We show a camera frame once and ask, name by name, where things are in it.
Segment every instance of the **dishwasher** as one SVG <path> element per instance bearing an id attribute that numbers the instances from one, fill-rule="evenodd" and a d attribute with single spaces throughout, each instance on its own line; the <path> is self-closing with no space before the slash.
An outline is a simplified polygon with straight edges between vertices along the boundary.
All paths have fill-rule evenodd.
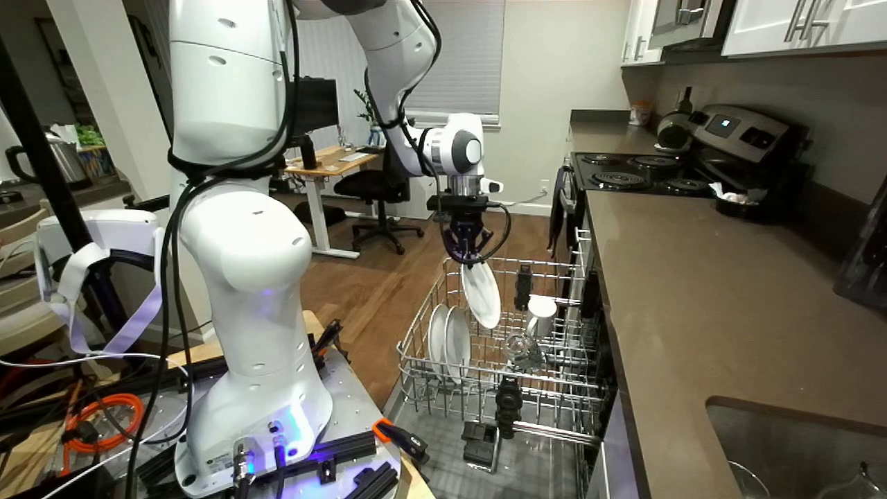
<path id="1" fill-rule="evenodd" d="M 585 495 L 616 391 L 596 378 L 605 335 L 580 312 L 583 299 L 574 294 L 585 288 L 585 258 L 576 264 L 492 258 L 501 318 L 495 330 L 465 321 L 472 360 L 458 368 L 461 378 L 431 360 L 432 311 L 438 304 L 468 311 L 458 264 L 442 265 L 398 343 L 399 383 L 386 405 L 391 421 L 428 440 L 431 459 L 422 475 L 432 493 Z M 515 339 L 526 340 L 529 311 L 521 304 L 526 290 L 557 301 L 547 335 L 533 339 L 533 360 L 515 358 L 514 348 Z M 468 430 L 478 427 L 495 446 L 495 464 L 465 464 Z"/>

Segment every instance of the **dish rack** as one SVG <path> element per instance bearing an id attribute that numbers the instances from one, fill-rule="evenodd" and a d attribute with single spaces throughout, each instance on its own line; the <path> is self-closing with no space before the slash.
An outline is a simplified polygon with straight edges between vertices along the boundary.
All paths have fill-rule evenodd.
<path id="1" fill-rule="evenodd" d="M 472 360 L 458 368 L 461 379 L 454 379 L 452 365 L 438 365 L 428 354 L 432 307 L 468 311 L 461 288 L 461 265 L 443 260 L 443 272 L 424 296 L 406 339 L 398 343 L 406 407 L 414 405 L 414 409 L 431 409 L 446 418 L 497 425 L 497 393 L 507 379 L 521 387 L 521 409 L 519 421 L 514 421 L 515 433 L 594 446 L 614 387 L 596 383 L 600 346 L 594 339 L 603 335 L 596 335 L 594 321 L 576 312 L 580 299 L 574 299 L 574 288 L 585 286 L 585 264 L 492 258 L 488 265 L 500 283 L 501 318 L 495 330 L 483 330 L 475 317 L 465 312 L 472 317 Z M 529 274 L 529 294 L 557 299 L 551 332 L 535 339 L 542 351 L 535 364 L 519 364 L 510 354 L 510 340 L 529 335 L 529 311 L 519 311 L 515 301 L 519 274 L 524 274 L 524 279 Z"/>

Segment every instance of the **kitchen counter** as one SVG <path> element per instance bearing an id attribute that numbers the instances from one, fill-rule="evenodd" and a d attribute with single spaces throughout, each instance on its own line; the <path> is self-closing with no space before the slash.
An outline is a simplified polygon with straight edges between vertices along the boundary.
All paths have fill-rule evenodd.
<path id="1" fill-rule="evenodd" d="M 712 396 L 887 427 L 887 318 L 799 236 L 711 200 L 596 190 L 587 210 L 653 495 L 741 495 Z"/>
<path id="2" fill-rule="evenodd" d="M 629 127 L 628 110 L 572 113 L 572 152 L 653 156 L 654 141 L 650 131 Z"/>

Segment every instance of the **office chair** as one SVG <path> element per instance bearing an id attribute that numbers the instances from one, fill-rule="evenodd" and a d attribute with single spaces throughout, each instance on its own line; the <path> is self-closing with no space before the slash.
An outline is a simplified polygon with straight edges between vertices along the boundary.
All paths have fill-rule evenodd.
<path id="1" fill-rule="evenodd" d="M 398 240 L 398 232 L 416 232 L 424 236 L 416 225 L 399 225 L 386 215 L 386 203 L 406 203 L 411 200 L 411 178 L 399 170 L 399 159 L 391 148 L 382 149 L 382 170 L 363 170 L 341 184 L 335 184 L 338 193 L 360 197 L 363 203 L 377 203 L 375 221 L 355 221 L 352 225 L 352 247 L 360 251 L 360 245 L 370 238 L 389 238 L 398 254 L 406 254 L 406 247 Z"/>

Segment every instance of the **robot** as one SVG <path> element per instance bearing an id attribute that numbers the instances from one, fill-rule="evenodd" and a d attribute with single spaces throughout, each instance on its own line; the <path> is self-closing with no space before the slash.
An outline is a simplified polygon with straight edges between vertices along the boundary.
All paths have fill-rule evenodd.
<path id="1" fill-rule="evenodd" d="M 492 184 L 481 116 L 454 113 L 418 131 L 406 118 L 411 89 L 428 74 L 442 34 L 418 0 L 172 0 L 172 152 L 181 190 L 176 227 L 210 294 L 227 373 L 195 405 L 176 448 L 179 483 L 210 495 L 310 455 L 335 405 L 314 368 L 299 276 L 310 236 L 267 197 L 267 174 L 288 148 L 302 16 L 343 14 L 367 50 L 367 91 L 407 174 L 446 174 L 431 207 L 449 220 L 446 251 L 483 260 Z"/>

